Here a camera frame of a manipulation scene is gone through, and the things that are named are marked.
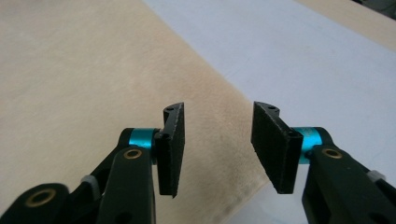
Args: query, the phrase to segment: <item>teal cylindrical joint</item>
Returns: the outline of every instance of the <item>teal cylindrical joint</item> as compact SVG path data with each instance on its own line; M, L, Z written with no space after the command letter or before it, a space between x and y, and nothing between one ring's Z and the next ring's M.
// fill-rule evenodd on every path
M311 127L293 128L295 131L303 135L303 145L301 147L300 164L309 164L306 153L314 148L314 146L322 145L322 139L319 132Z
M134 129L129 138L129 146L143 147L152 150L152 136L154 129Z

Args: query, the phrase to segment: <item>table surface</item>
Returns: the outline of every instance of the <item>table surface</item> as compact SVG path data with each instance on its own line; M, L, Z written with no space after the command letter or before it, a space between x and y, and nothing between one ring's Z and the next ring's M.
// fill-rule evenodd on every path
M291 0L145 2L249 101L326 128L396 186L396 53ZM229 223L306 223L301 195L262 189Z

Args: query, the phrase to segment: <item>white surface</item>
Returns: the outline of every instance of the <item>white surface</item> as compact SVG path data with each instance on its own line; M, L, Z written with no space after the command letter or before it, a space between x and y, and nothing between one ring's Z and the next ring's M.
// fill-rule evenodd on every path
M289 126L326 128L396 186L396 53L291 0L145 2L250 101ZM296 193L264 188L229 223L306 223Z

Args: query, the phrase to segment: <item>beige cloth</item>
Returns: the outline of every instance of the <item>beige cloth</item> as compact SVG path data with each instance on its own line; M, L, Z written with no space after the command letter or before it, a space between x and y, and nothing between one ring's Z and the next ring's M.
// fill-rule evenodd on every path
M178 102L180 185L174 200L156 195L157 221L223 222L267 182L252 104L140 1L2 1L1 213L41 183L73 190L124 128L161 128Z

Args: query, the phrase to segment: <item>teal spacer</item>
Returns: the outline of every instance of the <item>teal spacer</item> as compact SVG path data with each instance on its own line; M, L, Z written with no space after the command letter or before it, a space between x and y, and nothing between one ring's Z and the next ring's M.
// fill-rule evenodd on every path
M134 129L129 138L129 146L143 147L152 150L152 137L154 129Z
M304 137L299 163L309 164L309 159L305 155L308 151L312 150L314 146L322 145L320 134L315 128L311 127L298 127L293 129Z

